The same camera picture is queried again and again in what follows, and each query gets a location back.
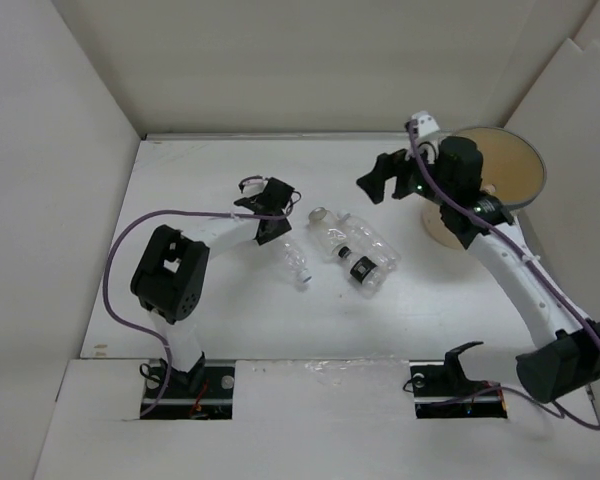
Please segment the black label plastic bottle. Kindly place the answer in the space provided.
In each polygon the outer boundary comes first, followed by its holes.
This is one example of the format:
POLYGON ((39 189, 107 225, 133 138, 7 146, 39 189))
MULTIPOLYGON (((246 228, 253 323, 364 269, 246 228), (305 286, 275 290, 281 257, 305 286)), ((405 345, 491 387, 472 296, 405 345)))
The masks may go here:
POLYGON ((334 257, 344 268, 348 278, 366 297, 376 295, 386 281, 387 272, 381 266, 346 244, 334 250, 334 257))

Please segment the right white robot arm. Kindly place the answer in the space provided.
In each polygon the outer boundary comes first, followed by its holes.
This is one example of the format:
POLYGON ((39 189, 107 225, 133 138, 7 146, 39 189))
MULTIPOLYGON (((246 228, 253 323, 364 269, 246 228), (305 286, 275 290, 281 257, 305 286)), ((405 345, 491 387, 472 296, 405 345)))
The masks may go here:
POLYGON ((470 139, 445 138, 433 162, 412 141, 379 155, 357 184, 375 204, 395 179, 393 198, 417 194, 438 205, 445 227, 487 268, 529 330, 535 349, 516 358, 521 385, 535 400, 553 402, 600 379, 600 321, 586 318, 532 256, 510 211, 483 190, 482 167, 470 139))

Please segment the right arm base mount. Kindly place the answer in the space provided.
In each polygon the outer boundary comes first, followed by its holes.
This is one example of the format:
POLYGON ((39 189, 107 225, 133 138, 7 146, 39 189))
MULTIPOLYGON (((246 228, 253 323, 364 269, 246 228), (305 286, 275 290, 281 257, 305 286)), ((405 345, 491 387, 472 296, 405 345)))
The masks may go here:
POLYGON ((500 384, 469 379, 460 362, 462 353, 479 345, 481 341, 462 344, 441 360, 409 362, 403 391, 412 395, 417 419, 508 418, 500 384))

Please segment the blue cap clear bottle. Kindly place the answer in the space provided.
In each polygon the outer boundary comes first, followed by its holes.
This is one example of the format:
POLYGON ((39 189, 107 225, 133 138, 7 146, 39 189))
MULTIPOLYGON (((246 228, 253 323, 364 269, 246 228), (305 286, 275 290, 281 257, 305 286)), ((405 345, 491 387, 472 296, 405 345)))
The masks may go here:
POLYGON ((313 276, 307 265, 306 255, 302 248, 292 239, 284 240, 283 258, 294 285, 298 289, 306 289, 313 276))

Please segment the beige bin with grey rim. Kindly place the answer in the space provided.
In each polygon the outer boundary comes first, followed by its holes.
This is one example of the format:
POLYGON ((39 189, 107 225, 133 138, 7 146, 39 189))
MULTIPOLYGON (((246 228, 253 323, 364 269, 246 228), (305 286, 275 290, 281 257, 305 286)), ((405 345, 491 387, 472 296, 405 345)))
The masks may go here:
MULTIPOLYGON (((495 196, 513 216, 529 206, 546 184, 546 166, 538 151, 524 138, 509 130, 490 126, 464 127, 454 132, 440 132, 427 140, 419 140, 420 153, 425 152, 433 165, 441 141, 448 136, 472 140, 482 153, 480 190, 495 196)), ((438 210, 427 204, 421 218, 428 234, 440 244, 461 249, 459 241, 443 225, 438 210)))

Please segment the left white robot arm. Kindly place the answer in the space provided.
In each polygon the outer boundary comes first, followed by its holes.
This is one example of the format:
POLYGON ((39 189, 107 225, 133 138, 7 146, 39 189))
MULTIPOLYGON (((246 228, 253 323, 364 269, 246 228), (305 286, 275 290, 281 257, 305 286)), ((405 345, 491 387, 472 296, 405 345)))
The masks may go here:
POLYGON ((196 394, 204 378, 205 354, 195 338, 190 316, 201 300, 209 263, 239 246, 262 246, 291 231, 288 217, 300 194, 274 177, 263 181, 263 189, 237 199, 233 211, 166 209, 141 218, 202 220, 191 230, 157 226, 130 282, 131 293, 148 312, 153 332, 164 348, 161 381, 181 396, 196 394))

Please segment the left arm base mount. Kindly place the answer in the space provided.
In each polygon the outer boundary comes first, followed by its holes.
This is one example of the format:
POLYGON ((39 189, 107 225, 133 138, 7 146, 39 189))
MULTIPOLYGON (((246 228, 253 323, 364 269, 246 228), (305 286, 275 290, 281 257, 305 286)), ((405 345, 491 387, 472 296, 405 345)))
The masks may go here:
POLYGON ((235 362, 211 361, 203 378, 189 391, 172 376, 157 405, 141 420, 231 420, 235 362))

